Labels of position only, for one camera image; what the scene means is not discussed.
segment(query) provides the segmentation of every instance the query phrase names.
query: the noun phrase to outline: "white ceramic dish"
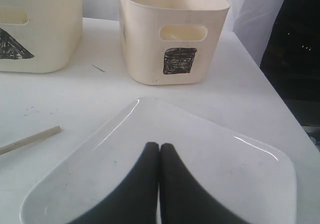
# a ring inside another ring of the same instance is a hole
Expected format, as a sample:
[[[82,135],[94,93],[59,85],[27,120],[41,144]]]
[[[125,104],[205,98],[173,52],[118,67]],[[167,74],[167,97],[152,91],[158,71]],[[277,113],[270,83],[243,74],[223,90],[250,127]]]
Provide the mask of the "white ceramic dish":
[[[296,173],[290,159],[155,98],[142,98],[106,123],[26,198],[24,224],[65,224],[123,180],[146,142],[175,145],[199,183],[251,223],[296,222]]]

